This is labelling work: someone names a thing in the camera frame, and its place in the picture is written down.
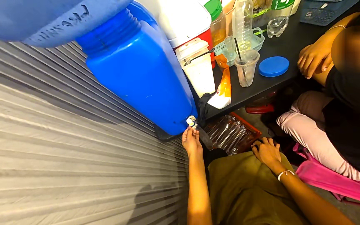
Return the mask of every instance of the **black shirt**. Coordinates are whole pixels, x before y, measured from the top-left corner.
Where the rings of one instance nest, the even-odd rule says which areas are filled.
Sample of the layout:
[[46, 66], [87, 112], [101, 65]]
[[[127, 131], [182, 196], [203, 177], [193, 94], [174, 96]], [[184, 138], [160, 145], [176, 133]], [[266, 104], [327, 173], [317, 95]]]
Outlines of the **black shirt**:
[[326, 134], [341, 156], [360, 172], [360, 73], [341, 74], [335, 67], [326, 80], [334, 97], [323, 109]]

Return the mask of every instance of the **hand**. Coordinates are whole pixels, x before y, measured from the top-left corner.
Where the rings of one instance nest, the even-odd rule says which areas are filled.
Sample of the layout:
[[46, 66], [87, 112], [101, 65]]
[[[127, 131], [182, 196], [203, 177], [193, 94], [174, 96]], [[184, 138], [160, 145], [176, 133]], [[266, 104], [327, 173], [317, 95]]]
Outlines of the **hand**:
[[318, 65], [321, 63], [323, 64], [318, 70], [320, 72], [327, 70], [328, 66], [333, 61], [331, 58], [333, 41], [333, 36], [324, 34], [315, 43], [310, 44], [301, 50], [298, 59], [298, 68], [307, 79], [312, 77]]
[[262, 138], [262, 141], [263, 143], [255, 141], [251, 146], [252, 151], [259, 161], [273, 170], [273, 167], [281, 164], [280, 144], [274, 146], [273, 139], [266, 137]]
[[189, 126], [183, 132], [182, 145], [186, 149], [188, 156], [194, 154], [200, 154], [202, 156], [203, 149], [200, 143], [200, 132], [198, 130]]

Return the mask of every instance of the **metal roller shutter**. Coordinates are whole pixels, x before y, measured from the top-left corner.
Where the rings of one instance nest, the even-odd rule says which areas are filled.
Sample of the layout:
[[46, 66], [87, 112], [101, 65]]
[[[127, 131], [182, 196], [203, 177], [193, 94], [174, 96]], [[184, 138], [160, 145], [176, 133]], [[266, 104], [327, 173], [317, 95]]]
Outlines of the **metal roller shutter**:
[[85, 58], [0, 41], [0, 225], [183, 224], [181, 142], [158, 141]]

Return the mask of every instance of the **black table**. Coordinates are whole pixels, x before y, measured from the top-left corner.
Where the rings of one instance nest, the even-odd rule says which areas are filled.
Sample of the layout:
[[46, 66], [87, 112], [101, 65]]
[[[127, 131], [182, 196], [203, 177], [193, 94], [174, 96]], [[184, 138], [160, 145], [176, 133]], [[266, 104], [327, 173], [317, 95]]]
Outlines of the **black table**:
[[[309, 44], [314, 43], [337, 21], [353, 12], [359, 11], [360, 2], [338, 17], [331, 24], [324, 27], [300, 23], [299, 18], [301, 8], [302, 5], [300, 5], [297, 13], [290, 17], [287, 28], [279, 38], [268, 38], [267, 33], [264, 33], [265, 41], [263, 43], [262, 49], [259, 51], [260, 59], [257, 63], [254, 81], [251, 86], [246, 88], [241, 87], [238, 82], [236, 66], [230, 67], [232, 86], [231, 104], [220, 110], [212, 107], [212, 109], [208, 111], [207, 120], [227, 115], [228, 113], [237, 110], [238, 108], [243, 107], [246, 104], [253, 102], [254, 100], [257, 100], [258, 98], [266, 96], [272, 91], [278, 90], [290, 84], [294, 78], [301, 76], [297, 68], [298, 55], [301, 49]], [[272, 56], [283, 56], [288, 59], [290, 62], [288, 71], [278, 77], [268, 78], [261, 76], [257, 68], [259, 63], [262, 60]], [[222, 72], [220, 71], [218, 65], [216, 65], [216, 67], [213, 69], [213, 76], [217, 89], [222, 79]], [[195, 102], [198, 102], [198, 97], [196, 96], [195, 98], [195, 96], [196, 95], [194, 94]]]

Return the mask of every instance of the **white bracelet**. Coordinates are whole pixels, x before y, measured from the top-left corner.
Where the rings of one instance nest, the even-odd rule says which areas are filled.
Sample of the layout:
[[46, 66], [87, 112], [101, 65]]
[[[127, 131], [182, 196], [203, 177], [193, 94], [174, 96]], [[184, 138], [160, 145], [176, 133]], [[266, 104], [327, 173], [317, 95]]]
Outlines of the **white bracelet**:
[[330, 29], [328, 29], [327, 31], [329, 31], [329, 30], [331, 30], [331, 29], [333, 29], [333, 28], [336, 28], [336, 27], [342, 27], [343, 29], [345, 29], [345, 25], [337, 25], [337, 26], [332, 26], [332, 27], [330, 27]]
[[281, 173], [279, 174], [279, 176], [277, 177], [278, 181], [280, 181], [280, 177], [281, 177], [281, 175], [283, 175], [283, 173], [285, 173], [286, 176], [288, 176], [287, 172], [290, 172], [290, 173], [292, 173], [293, 175], [295, 175], [291, 170], [283, 171], [283, 172], [281, 172]]

